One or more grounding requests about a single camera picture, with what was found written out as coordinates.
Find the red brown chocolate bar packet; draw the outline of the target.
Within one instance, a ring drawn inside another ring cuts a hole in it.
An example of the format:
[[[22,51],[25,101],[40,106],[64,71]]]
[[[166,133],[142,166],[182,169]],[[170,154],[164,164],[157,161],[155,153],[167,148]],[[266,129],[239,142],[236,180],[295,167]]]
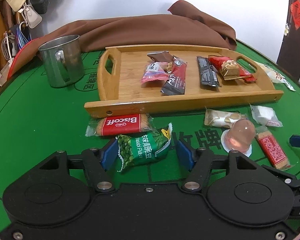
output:
[[[287,155],[266,126],[256,128],[255,138],[274,168],[285,171],[292,167]]]

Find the green pea snack packet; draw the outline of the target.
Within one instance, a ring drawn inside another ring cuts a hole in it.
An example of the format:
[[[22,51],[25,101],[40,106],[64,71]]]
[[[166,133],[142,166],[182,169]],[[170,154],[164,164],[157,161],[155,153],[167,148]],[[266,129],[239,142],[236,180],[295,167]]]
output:
[[[173,125],[142,135],[131,137],[118,135],[116,137],[119,150],[118,157],[121,160],[119,172],[125,172],[133,166],[155,163],[166,158],[172,140]]]

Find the red Biscoff biscuit packet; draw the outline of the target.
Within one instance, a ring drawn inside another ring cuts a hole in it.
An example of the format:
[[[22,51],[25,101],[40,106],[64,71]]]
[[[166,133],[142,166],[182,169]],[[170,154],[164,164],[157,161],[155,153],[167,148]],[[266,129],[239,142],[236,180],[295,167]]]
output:
[[[91,119],[85,131],[85,136],[112,136],[153,130],[152,118],[148,114],[128,114]]]

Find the white translucent candy packet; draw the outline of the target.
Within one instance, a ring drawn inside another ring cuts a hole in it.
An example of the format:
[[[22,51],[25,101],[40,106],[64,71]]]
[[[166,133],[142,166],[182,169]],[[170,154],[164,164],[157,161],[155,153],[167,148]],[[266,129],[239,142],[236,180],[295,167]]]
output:
[[[250,108],[252,117],[258,124],[270,127],[283,126],[271,107],[251,105]]]

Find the red black coffee sachet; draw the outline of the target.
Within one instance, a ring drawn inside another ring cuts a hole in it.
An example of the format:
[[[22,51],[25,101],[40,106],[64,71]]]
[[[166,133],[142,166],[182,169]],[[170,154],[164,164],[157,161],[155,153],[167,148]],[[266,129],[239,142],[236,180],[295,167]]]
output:
[[[169,75],[169,79],[161,88],[161,92],[164,95],[184,95],[187,63],[174,56],[172,66],[172,72]]]

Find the red nut snack packet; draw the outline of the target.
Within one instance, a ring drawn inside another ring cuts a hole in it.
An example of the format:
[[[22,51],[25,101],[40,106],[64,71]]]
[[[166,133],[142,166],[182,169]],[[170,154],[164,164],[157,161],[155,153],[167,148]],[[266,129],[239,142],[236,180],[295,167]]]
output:
[[[226,56],[209,56],[208,61],[225,81],[242,79],[245,83],[255,83],[256,78],[235,60]]]

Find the pink cake packet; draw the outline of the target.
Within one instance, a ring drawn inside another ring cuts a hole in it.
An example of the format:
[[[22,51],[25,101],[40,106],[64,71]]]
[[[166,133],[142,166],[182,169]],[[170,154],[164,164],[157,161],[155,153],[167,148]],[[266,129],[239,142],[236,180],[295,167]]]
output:
[[[169,74],[165,71],[168,67],[168,62],[153,62],[146,66],[141,83],[151,81],[167,81]]]

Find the beige cracker packet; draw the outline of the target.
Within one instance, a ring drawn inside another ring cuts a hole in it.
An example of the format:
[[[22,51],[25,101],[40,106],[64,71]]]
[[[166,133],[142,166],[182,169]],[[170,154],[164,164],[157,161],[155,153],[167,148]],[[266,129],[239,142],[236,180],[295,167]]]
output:
[[[243,119],[247,119],[247,116],[241,113],[207,109],[204,117],[204,125],[231,128],[235,122]]]

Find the white red pastry packet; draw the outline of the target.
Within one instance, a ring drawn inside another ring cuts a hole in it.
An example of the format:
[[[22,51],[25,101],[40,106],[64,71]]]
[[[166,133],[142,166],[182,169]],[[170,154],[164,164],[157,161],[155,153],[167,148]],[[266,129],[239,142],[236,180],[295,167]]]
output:
[[[271,79],[272,83],[282,83],[284,84],[289,90],[294,91],[294,87],[288,82],[288,80],[280,74],[278,71],[274,70],[270,66],[264,63],[255,62],[259,67],[261,67],[267,74],[267,76]]]

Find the wooden serving tray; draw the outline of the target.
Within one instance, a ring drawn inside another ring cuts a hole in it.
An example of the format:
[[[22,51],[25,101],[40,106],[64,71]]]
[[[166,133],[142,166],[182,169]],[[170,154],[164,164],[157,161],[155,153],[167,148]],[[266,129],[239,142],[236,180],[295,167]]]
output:
[[[179,60],[167,82],[141,82],[149,53],[167,51]],[[255,82],[242,77],[225,80],[221,74],[219,87],[202,85],[197,58],[226,56],[250,64]],[[97,68],[99,101],[86,102],[84,107],[93,118],[133,113],[172,113],[204,108],[218,108],[274,102],[283,96],[275,89],[266,72],[252,59],[236,51],[207,46],[149,44],[108,47]]]

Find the black sachet on tray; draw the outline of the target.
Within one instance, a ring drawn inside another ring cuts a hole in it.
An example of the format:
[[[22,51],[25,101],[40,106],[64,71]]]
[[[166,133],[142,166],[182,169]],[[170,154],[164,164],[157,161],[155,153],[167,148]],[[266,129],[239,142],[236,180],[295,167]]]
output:
[[[220,87],[217,74],[208,58],[197,56],[197,62],[200,75],[200,84],[210,87]]]

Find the dark brown door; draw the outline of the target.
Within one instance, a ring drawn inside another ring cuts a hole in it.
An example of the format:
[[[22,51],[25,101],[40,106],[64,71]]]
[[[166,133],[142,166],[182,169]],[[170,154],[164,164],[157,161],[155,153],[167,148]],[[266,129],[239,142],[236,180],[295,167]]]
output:
[[[300,28],[295,29],[290,5],[296,0],[289,0],[286,26],[288,33],[283,37],[277,64],[295,79],[300,78]]]

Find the stainless steel mug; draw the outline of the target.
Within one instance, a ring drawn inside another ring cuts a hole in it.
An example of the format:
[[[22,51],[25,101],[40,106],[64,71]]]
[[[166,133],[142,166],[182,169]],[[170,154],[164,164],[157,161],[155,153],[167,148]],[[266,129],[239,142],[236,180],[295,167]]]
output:
[[[66,87],[84,76],[79,35],[55,38],[38,50],[51,87]]]

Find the red door decoration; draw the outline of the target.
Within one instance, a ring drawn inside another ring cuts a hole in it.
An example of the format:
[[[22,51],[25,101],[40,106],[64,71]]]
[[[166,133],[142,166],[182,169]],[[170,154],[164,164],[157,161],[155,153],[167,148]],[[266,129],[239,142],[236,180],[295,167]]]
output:
[[[295,29],[298,30],[300,28],[300,0],[296,0],[290,5],[290,12]]]

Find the brown cloth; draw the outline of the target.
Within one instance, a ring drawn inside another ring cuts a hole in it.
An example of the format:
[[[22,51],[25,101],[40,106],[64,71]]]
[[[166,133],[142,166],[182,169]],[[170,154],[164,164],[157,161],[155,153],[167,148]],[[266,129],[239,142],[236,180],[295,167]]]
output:
[[[135,44],[188,44],[235,50],[235,30],[228,24],[179,0],[168,14],[77,20],[30,41],[14,58],[11,77],[37,54],[39,47],[55,38],[79,35],[81,51]]]

